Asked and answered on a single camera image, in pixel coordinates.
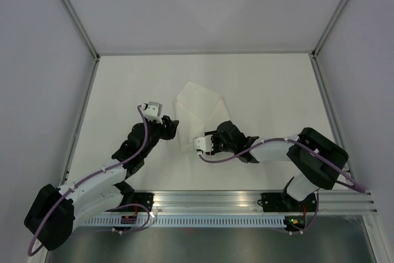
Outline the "white cloth napkin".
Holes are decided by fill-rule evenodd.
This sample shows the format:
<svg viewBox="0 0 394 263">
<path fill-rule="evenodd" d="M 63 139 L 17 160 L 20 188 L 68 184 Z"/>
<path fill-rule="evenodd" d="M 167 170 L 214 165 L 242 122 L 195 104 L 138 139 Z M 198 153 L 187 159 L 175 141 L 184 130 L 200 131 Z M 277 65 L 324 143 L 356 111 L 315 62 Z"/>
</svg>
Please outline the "white cloth napkin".
<svg viewBox="0 0 394 263">
<path fill-rule="evenodd" d="M 223 95 L 193 82 L 187 82 L 174 100 L 175 118 L 179 121 L 177 135 L 180 149 L 193 148 L 193 139 L 230 120 Z"/>
</svg>

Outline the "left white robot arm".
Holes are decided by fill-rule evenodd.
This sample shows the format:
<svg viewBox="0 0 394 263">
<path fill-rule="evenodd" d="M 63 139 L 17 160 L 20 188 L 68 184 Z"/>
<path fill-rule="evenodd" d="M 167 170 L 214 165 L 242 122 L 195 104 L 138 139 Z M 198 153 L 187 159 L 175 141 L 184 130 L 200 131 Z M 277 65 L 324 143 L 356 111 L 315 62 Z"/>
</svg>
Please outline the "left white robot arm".
<svg viewBox="0 0 394 263">
<path fill-rule="evenodd" d="M 25 227 L 43 248 L 61 246 L 82 223 L 101 212 L 134 205 L 134 189 L 126 180 L 145 164 L 160 140 L 172 140 L 179 121 L 164 115 L 160 122 L 143 119 L 135 124 L 110 160 L 82 179 L 54 187 L 43 186 L 24 220 Z"/>
</svg>

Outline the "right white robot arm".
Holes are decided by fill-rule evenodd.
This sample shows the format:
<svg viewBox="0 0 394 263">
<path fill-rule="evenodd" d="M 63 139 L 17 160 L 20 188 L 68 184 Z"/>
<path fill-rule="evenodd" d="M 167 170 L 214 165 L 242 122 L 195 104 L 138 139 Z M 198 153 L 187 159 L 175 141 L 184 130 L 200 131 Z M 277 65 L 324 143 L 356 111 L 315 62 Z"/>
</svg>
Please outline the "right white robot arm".
<svg viewBox="0 0 394 263">
<path fill-rule="evenodd" d="M 205 132 L 193 140 L 199 155 L 231 153 L 224 160 L 203 159 L 207 163 L 223 163 L 233 159 L 243 163 L 266 161 L 292 162 L 300 173 L 291 178 L 281 192 L 281 204 L 294 211 L 315 191 L 331 190 L 348 161 L 348 153 L 311 127 L 288 138 L 245 136 L 231 121 L 221 123 L 216 130 Z"/>
</svg>

